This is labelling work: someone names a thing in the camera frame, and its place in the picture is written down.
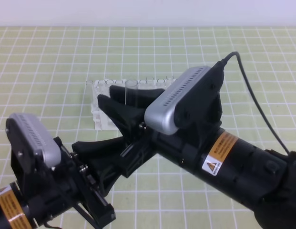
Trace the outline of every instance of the green cutting mat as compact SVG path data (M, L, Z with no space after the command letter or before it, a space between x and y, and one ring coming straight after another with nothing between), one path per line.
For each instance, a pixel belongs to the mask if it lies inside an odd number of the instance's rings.
M178 77L236 50L267 117L296 150L296 28L0 27L0 187L15 180L4 132L11 113L36 114L69 149L77 140L113 138L116 131L94 130L86 80ZM235 60L225 68L221 98L223 127L282 152ZM259 228L250 211L158 156L121 178L107 200L117 212L109 229ZM74 210L50 224L91 228Z

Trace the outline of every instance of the orange warning label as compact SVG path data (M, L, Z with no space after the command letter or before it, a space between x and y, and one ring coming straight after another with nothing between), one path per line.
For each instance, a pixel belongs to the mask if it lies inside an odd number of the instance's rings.
M209 151L202 169L216 176L237 140L238 137L228 132L223 132Z
M223 163L237 140L238 137L224 131L219 136L208 155Z
M0 189L0 206L12 229L32 229L11 186Z

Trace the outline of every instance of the white sticker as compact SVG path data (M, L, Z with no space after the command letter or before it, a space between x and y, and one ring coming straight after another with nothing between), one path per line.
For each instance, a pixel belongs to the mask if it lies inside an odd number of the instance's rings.
M5 193L5 192L8 192L10 190L11 190L11 186L10 185L8 185L6 187L0 188L0 195L3 194L3 193Z
M203 163L202 169L216 176L221 166L222 162L208 155Z

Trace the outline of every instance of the test tube rack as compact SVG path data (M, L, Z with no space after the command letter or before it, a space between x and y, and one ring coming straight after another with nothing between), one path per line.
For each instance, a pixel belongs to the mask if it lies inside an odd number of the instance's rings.
M156 88L166 89L174 82L172 79L147 79L138 81L139 90L150 90ZM112 79L103 79L103 80L88 80L86 82L86 91L91 101L91 112L93 116L93 121L95 123L95 130L118 130L115 124L111 119L98 107L98 95L103 94L106 96L109 95L109 87L111 85L117 85L124 87L126 80L112 80Z

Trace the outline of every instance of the screw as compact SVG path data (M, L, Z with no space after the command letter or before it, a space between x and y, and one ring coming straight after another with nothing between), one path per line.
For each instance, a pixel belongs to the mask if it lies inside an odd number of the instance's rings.
M84 173L89 167L87 165L85 165L85 166L81 166L80 168L81 168L80 172Z
M145 126L145 124L144 124L144 123L140 123L140 124L139 124L139 128L140 128L140 129L144 129L144 130L145 130L147 127Z

